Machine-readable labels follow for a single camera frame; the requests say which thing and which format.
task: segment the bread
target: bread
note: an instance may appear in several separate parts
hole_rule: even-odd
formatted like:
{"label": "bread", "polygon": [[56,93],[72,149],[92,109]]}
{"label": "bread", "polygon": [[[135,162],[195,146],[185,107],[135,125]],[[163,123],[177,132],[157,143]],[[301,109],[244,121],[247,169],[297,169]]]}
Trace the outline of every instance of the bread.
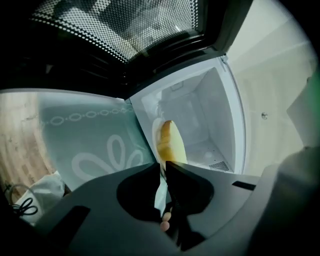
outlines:
{"label": "bread", "polygon": [[166,161],[188,163],[184,142],[175,122],[172,120],[164,122],[159,130],[156,149],[164,169],[166,169]]}

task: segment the wooden floor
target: wooden floor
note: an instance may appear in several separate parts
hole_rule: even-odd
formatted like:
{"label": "wooden floor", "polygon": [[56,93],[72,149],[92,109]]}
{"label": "wooden floor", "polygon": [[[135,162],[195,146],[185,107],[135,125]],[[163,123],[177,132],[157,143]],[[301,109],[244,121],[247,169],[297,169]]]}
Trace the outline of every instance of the wooden floor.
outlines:
{"label": "wooden floor", "polygon": [[[0,185],[31,186],[55,169],[42,139],[36,92],[0,94]],[[23,194],[13,193],[13,201]]]}

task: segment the black cable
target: black cable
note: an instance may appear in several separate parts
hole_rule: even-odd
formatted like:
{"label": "black cable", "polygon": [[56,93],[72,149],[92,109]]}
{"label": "black cable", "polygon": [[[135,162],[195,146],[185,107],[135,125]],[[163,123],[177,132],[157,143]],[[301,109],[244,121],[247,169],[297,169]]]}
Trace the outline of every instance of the black cable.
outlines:
{"label": "black cable", "polygon": [[[24,216],[24,215],[35,215],[37,212],[38,212],[38,207],[35,206],[35,205],[31,205],[33,203],[33,199],[32,197],[28,197],[26,200],[23,201],[23,203],[21,205],[19,204],[13,204],[12,202],[12,194],[13,194],[13,191],[14,191],[14,188],[15,187],[24,187],[25,189],[27,189],[28,191],[30,191],[33,196],[35,197],[36,195],[33,193],[33,191],[27,187],[26,185],[24,184],[14,184],[14,185],[11,185],[11,184],[6,184],[5,185],[5,190],[4,190],[4,194],[8,191],[8,200],[9,200],[9,204],[11,205],[12,209],[13,209],[13,212],[15,214],[17,214],[18,217],[21,217],[21,216]],[[26,212],[30,209],[34,209],[34,211],[32,212]]]}
{"label": "black cable", "polygon": [[34,215],[34,214],[36,214],[38,212],[38,207],[36,207],[34,205],[31,205],[33,201],[34,200],[31,197],[29,197],[26,200],[24,200],[21,205],[13,204],[12,205],[13,212],[15,214],[17,214],[18,217],[23,216],[23,215]]}

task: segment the cable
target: cable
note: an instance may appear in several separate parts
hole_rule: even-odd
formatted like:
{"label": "cable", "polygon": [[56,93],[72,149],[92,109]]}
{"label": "cable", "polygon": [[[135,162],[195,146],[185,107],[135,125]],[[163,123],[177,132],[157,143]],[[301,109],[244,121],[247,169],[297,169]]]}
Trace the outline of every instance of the cable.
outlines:
{"label": "cable", "polygon": [[[31,205],[33,201],[34,200],[31,197],[29,197],[26,200],[24,200],[21,205],[13,204],[12,205],[13,212],[15,214],[17,214],[18,217],[23,216],[23,215],[34,215],[34,214],[36,214],[38,212],[38,207],[36,207],[34,205]],[[30,210],[30,209],[34,209],[34,211],[27,213],[26,211]]]}
{"label": "cable", "polygon": [[4,189],[3,193],[4,193],[4,195],[6,195],[6,192],[11,189],[12,185],[10,183],[8,183],[7,181],[5,181],[4,186],[5,186],[5,189]]}
{"label": "cable", "polygon": [[[15,187],[23,187],[23,188],[27,189],[33,195],[33,197],[36,199],[40,208],[42,206],[31,188],[29,188],[28,186],[26,186],[22,183],[18,183],[18,184],[12,185],[9,189],[9,192],[8,192],[8,201],[9,201],[9,204],[12,206],[14,213],[16,213],[20,217],[23,215],[34,215],[38,211],[40,211],[40,209],[37,206],[31,205],[34,201],[31,197],[28,197],[26,200],[24,200],[21,205],[13,204],[12,194],[13,194]],[[26,211],[30,210],[30,209],[34,209],[34,211],[26,213]]]}

